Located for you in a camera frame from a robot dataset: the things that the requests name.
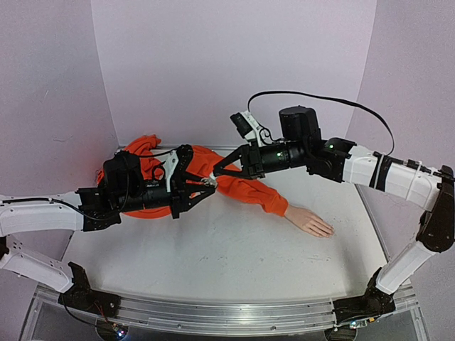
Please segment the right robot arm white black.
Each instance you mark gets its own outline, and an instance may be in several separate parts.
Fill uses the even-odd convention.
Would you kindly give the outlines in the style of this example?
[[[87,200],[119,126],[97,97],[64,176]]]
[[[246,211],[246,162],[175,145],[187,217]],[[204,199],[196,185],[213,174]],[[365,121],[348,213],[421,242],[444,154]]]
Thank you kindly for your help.
[[[429,168],[346,139],[324,140],[316,112],[307,107],[279,112],[283,139],[271,144],[261,140],[262,128],[249,111],[233,114],[230,119],[246,144],[214,166],[215,177],[252,180],[305,167],[310,175],[363,185],[423,209],[414,241],[373,274],[364,294],[333,302],[336,327],[354,329],[358,323],[394,312],[397,289],[432,256],[454,244],[454,173],[450,167]]]

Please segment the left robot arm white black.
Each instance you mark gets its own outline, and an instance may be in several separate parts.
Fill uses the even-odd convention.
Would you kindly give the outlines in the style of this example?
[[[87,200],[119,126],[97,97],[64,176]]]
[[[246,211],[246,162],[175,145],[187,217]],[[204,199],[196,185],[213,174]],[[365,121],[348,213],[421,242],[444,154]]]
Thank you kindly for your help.
[[[26,248],[15,235],[22,232],[68,230],[102,231],[121,223],[121,215],[152,208],[168,208],[174,219],[211,196],[213,176],[188,172],[193,148],[181,145],[167,151],[157,168],[163,173],[147,180],[141,156],[119,151],[105,161],[103,177],[94,188],[54,197],[1,197],[1,268],[33,279],[59,293],[59,304],[114,318],[121,298],[91,287],[85,269]]]

